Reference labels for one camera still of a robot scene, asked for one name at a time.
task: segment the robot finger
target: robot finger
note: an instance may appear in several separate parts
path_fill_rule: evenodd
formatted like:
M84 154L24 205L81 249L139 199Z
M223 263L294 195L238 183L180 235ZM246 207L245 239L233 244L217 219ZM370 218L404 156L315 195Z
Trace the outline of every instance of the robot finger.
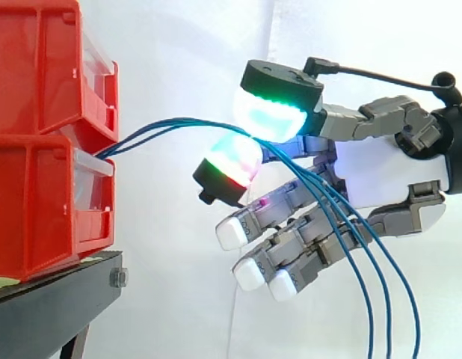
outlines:
M310 170L326 175L323 165ZM225 218L216 227L216 236L225 251L243 247L314 202L314 196L304 184L294 179Z

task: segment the red plastic drawer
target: red plastic drawer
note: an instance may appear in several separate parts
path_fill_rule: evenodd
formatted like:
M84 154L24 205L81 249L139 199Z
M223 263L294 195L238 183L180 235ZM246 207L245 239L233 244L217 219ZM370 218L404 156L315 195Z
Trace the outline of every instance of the red plastic drawer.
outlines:
M0 0L0 134L60 133L97 153L117 142L117 65L76 0Z
M61 135L0 135L0 277L57 271L114 241L114 165Z

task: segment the bolt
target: bolt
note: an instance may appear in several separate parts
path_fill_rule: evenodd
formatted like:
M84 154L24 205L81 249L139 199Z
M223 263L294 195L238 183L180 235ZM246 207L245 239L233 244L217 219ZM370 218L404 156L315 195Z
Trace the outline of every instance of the bolt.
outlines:
M110 284L114 288L124 288L128 285L128 269L115 268L110 273Z

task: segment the blue wire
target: blue wire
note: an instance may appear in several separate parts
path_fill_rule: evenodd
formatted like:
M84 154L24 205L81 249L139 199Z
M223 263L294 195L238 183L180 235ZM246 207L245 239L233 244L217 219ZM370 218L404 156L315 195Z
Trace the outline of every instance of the blue wire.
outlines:
M312 171L308 171L306 168L302 168L301 166L296 165L299 167L299 171L303 174L307 174L313 178L315 178L317 181L323 183L326 187L329 188L329 191L336 196L340 201L342 201L345 206L351 211L354 215L356 215L358 221L364 225L364 227L368 230L368 232L371 234L372 238L376 241L378 244L379 248L382 250L384 253L385 257L389 260L390 264L392 267L395 269L397 275L401 278L401 282L404 285L404 288L407 292L407 295L409 296L409 301L410 305L412 306L412 311L413 311L413 317L414 317L414 322L415 322L415 327L416 327L416 341L414 343L414 350L412 354L412 358L417 358L419 355L419 350L420 350L420 340L421 340L421 328L420 328L420 318L419 318L419 309L417 307L416 299L413 294L412 287L410 286L409 282L407 281L407 278L405 277L404 273L402 270L399 268L397 262L392 258L392 255L389 253L387 250L386 246L383 244L381 239L379 238L379 235L374 231L374 229L369 225L368 221L366 221L362 215L353 208L353 206L343 197L336 189L334 189L332 186L328 185L326 181L324 181L320 176L314 174Z
M339 206L337 206L337 204L335 202L333 202L333 199L329 196L329 194L326 193L326 190L325 188L320 185L318 182L316 181L313 181L311 178L309 177L305 177L305 176L302 176L302 174L300 173L300 171L295 168L294 166L292 165L289 165L287 159L289 161L291 161L291 159L289 157L287 157L287 159L284 157L284 156L281 156L281 154L279 154L279 152L277 151L277 149L275 149L274 146L272 146L271 144L267 145L266 146L271 152L274 153L274 155L276 155L276 157L278 157L279 159L281 159L281 161L283 161L284 165L289 169L291 170L295 176L304 184L304 186L306 186L307 190L309 192L311 192L311 194L314 196L314 198L317 200L318 202L318 205L321 207L321 209L323 210L324 214L326 215L326 218L328 219L331 227L333 228L333 231L334 233L336 234L336 237L339 241L339 244L342 248L342 250L344 251L344 254L345 256L347 257L348 261L349 261L349 264L351 265L356 277L357 277L357 280L359 282L359 285L360 285L360 288L361 288L361 291L363 293L363 296L364 296L364 300L366 301L366 306L367 306L367 313L368 313L368 318L369 318L369 349L368 349L368 352L367 352L367 358L368 359L372 359L372 354L373 354L373 351L374 351L374 313L373 313L373 310L372 310L372 303L371 303L371 299L369 297L369 293L367 291L367 286L366 286L366 283L364 282L364 279L360 273L360 270L358 269L357 267L357 264L355 263L354 261L354 258L352 257L351 255L351 252L348 250L347 246L345 245L345 242L344 242L344 239L342 238L342 235L340 233L340 230L339 228L337 227L336 225L336 222L334 221L334 219L331 217L331 214L329 213L329 210L327 209L327 207L325 206L324 204L324 201L321 199L321 196L319 196L316 191L314 191L312 189L311 186L309 186L309 184L307 183L307 180L309 180L309 182L311 182L316 188L319 189L319 191L324 194L324 196L327 198L327 200L331 203L331 205L333 205L334 209L337 208L340 210L340 215L342 217L342 219L345 219L348 221L348 226L349 228L353 231L354 235L357 235L357 236L360 236L360 234L355 230L355 227L352 225L352 223L347 219L347 217L345 216L345 214L342 212L342 210L339 208ZM377 265L377 269L379 270L379 272L382 274L381 272L381 269L379 268L379 266Z
M131 149L137 147L139 144L135 144L135 145L126 147L126 148L124 148L122 150L118 150L117 148L120 148L120 146L122 146L123 144L133 140L134 138L138 137L139 135L144 134L147 131L157 129L157 128L160 128L160 127L163 127L163 126L173 126L173 127L170 128L170 129L160 131L160 132L158 132L158 133L156 133L154 135L151 135L150 137L145 138L144 140L141 140L139 144L145 143L145 142L147 142L147 141L149 141L149 140L151 140L153 138L156 138L156 137L158 137L160 135L163 135L164 133L167 133L167 132L172 131L174 129L178 129L178 128L182 128L182 127L186 127L186 126L215 126L215 127L221 127L221 128L230 129L230 130L235 131L237 133L249 136L242 129L240 129L238 127L231 126L231 125L226 125L225 123L213 123L211 121L199 121L198 122L198 121L196 121L194 119L190 119L190 120L186 121L186 123L185 123L185 121L181 121L180 119L164 120L164 121L159 121L158 123L152 123L152 124L150 124L148 126L145 126L142 129L139 129L137 132L130 135L127 139L123 140L117 146L115 146L113 150L107 150L107 152L104 152L104 153L106 153L106 156L113 156L114 154L123 153L123 152L126 152L128 150L131 150ZM321 199L321 196L318 196L316 191L309 186L309 184L307 183L307 180L310 181L317 189L319 189L319 191L326 196L327 200L330 201L331 205L333 205L333 207L335 209L337 209L337 212L339 212L342 219L344 221L346 221L346 224L351 229L351 231L353 232L353 234L357 238L357 240L359 241L359 239L360 239L359 242L360 242L361 246L363 246L364 248L366 248L365 241L363 240L362 236L358 233L358 231L355 229L354 225L347 219L344 212L339 208L339 206L336 205L333 198L326 192L326 189L325 189L324 186L322 186L319 182L316 182L313 178L309 178L308 176L305 176L305 175L301 174L300 170L299 170L299 167L296 167L294 162L287 155L285 155L284 153L280 153L277 148L275 148L274 146L272 146L271 144L269 144L267 142L261 141L259 139L256 139L256 140L261 145L267 147L275 156L277 156L279 159L281 159L283 161L283 163L286 165L286 167L288 167L296 175L296 177L299 180L301 180L301 182L306 186L306 188L316 198L319 206L323 209L324 214L326 215L328 221L330 222L330 225L333 228L333 231L337 236L339 244L341 245L346 257L348 258L349 263L351 264L352 269L354 270L355 275L357 276L357 279L359 281L361 290L362 290L363 295L364 295L364 299L366 301L366 306L367 306L368 315L369 315L369 350L368 350L368 358L372 358L372 353L373 353L373 349L374 349L374 319L373 319L372 304L370 302L370 297L369 297L369 293L367 292L365 282L364 282L363 277L362 277L362 275L361 275L361 273L360 273L360 271L359 271L359 269L357 267L357 264L354 262L354 258L351 256L350 251L347 249L347 246L345 245L344 239L342 238L342 235L341 235L341 233L339 231L339 228L336 225L336 222L331 217L331 214L329 213L329 210L327 209L327 207L324 205L324 202ZM376 269L378 270L378 274L380 275L380 278L382 279L381 282L383 282L383 286L385 287L384 292L388 293L386 281L384 279L384 276L382 275L382 272L381 272L380 268L378 267L378 264L375 262L375 259L374 259L374 264L377 266ZM389 310L388 311L388 317L389 318L390 318L390 315L391 315L391 313L390 313L390 310ZM388 352L388 357L389 357L390 346L391 345L390 345L390 341L389 341L388 342L388 351L387 351Z
M278 158L285 163L286 166L292 166L293 168L296 168L298 172L301 172L302 174L305 175L305 178L307 178L315 187L319 188L319 191L326 197L326 199L330 202L331 206L333 209L339 214L339 216L342 218L342 220L345 222L346 226L351 230L353 236L356 238L356 240L359 242L360 246L364 249L364 251L367 254L367 257L369 257L369 260L371 261L372 265L375 268L375 271L378 274L379 280L381 281L382 284L382 290L384 291L384 299L386 302L386 340L387 340L387 351L386 351L386 358L390 358L392 354L392 306L391 306L391 301L390 301L390 293L389 293L389 287L387 286L387 281L384 277L384 273L381 271L380 266L378 265L377 260L375 259L374 255L372 252L369 250L369 247L362 237L362 235L359 233L358 230L355 229L355 226L349 221L348 217L345 215L345 213L342 211L342 209L337 205L337 203L333 200L333 198L327 193L327 190L323 187L322 183L325 183L325 181L318 175L315 174L312 171L305 170L301 166L297 165L295 162L293 162L282 150L276 149L278 152L280 152L280 156ZM345 198L339 194L339 200L342 201L342 199L345 200Z
M151 131L151 130L154 130L154 129L157 129L157 128L161 128L163 126L174 126L173 129L178 129L178 128L182 128L182 127L185 127L185 126L215 126L215 127L221 127L221 128L225 128L225 129L230 129L230 130L235 131L237 133L240 133L242 135L249 136L249 134L244 132L242 129L240 129L238 127L231 126L231 125L227 125L225 123L215 123L215 122L212 122L212 121L196 120L196 119L188 118L188 117L186 117L186 118L176 118L176 119L163 120L163 121L159 121L159 122L156 122L156 123L151 123L150 125L147 125L147 126L141 128L141 129L139 129L134 134L131 134L128 138L126 138L125 140L123 140L119 144L115 145L114 147L110 147L110 149L107 149L106 151L103 151L103 153L105 153L105 156L113 156L114 154L123 153L123 152L126 152L127 150L131 150L132 148L135 148L137 146L137 144L136 144L136 146L132 145L132 146L126 147L126 148L124 148L122 150L119 150L119 151L117 150L117 148L120 148L125 143L127 143L129 141L132 141L133 139L135 139L139 135L144 134L145 132L148 132L148 131ZM157 133L155 135L152 135L152 136L148 137L147 139L144 139L144 140L140 141L140 144L142 144L142 143L144 143L146 141L149 141L150 139L153 139L155 137L158 137L159 135L162 135L162 134L164 134L166 132L169 132L171 130L172 129L167 129L167 130L159 132L159 134ZM345 204L345 206L353 214L355 214L357 216L359 222L361 222L364 225L364 227L369 231L372 238L377 242L379 248L384 252L384 255L390 261L392 267L398 273L398 276L401 278L401 281L404 284L404 287L405 287L405 289L407 291L407 294L409 295L410 303L411 303L412 308L413 308L413 315L414 315L415 326L416 326L416 342L415 342L415 346L414 346L413 358L417 358L417 355L419 353L419 347L420 347L421 330L420 330L419 311L418 311L418 308L417 308L417 305L416 305L416 300L414 298L413 291L412 291L412 289L410 287L410 284L408 283L407 279L405 278L405 276L402 273L401 269L398 267L395 260L392 258L392 255L385 248L383 242L380 240L377 233L370 227L369 223L359 214L359 212L356 211L351 206L351 204L338 191L336 191L333 187L329 186L319 175L314 174L312 171L308 171L308 170L302 168L301 166L296 165L289 157L287 157L283 153L278 153L278 149L276 149L275 147L271 147L270 144L268 144L268 143L266 143L264 141L260 141L259 139L256 139L256 138L254 138L254 139L257 140L261 145L267 147L271 152L274 153L275 156L278 156L283 162L285 162L285 165L288 168L293 167L296 171L298 171L298 172L302 173L303 175L305 175L304 178L306 180L311 180L311 179L317 180L318 183L316 183L314 185L316 188L319 188L321 183L325 187L329 188L331 194L334 197L337 197L340 201L342 201ZM319 190L322 191L323 194L327 194L327 190L325 188L319 188ZM331 205L333 205L333 207L336 209L337 212L340 212L339 214L342 216L343 215L342 210L335 204L335 202L333 201L332 198L330 199L330 203L331 203ZM352 224L350 224L350 222L346 223L346 224L351 229L351 231L353 231L353 234L356 236L357 240L359 240L359 238L362 239L362 236L355 230L354 226ZM369 250L367 248L367 245L366 245L365 242L364 242L364 245L362 245L362 246L363 246L365 251L366 251L366 249L367 249L367 251ZM389 355L390 355L390 350L389 350L390 341L389 341L389 339L390 339L390 336L387 335L387 340L388 340L387 357L389 357Z

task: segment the white backdrop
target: white backdrop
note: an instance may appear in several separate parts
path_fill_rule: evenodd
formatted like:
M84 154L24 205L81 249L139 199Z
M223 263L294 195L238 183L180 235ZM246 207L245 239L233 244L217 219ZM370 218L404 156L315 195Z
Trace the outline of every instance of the white backdrop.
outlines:
M81 0L90 27L120 65L122 137L175 116L231 121L232 96L250 58L296 67L306 56L429 82L448 70L462 90L462 1ZM432 96L350 76L325 79L326 102L357 107L405 93L427 109ZM90 328L85 358L364 358L367 318L342 261L295 300L277 304L266 288L235 290L214 226L230 212L197 199L191 175L219 138L186 129L117 158L117 244L130 270L123 297ZM288 174L263 168L251 197ZM425 235L386 239L413 285L422 317L421 358L462 358L462 197ZM356 252L377 315L384 353L384 300ZM394 358L409 358L411 312L384 266L394 305Z

